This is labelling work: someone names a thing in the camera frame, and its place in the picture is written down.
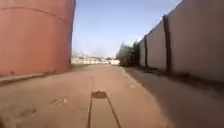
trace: sky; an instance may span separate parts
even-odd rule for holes
[[[132,45],[181,0],[76,0],[72,50],[113,57],[121,43]]]

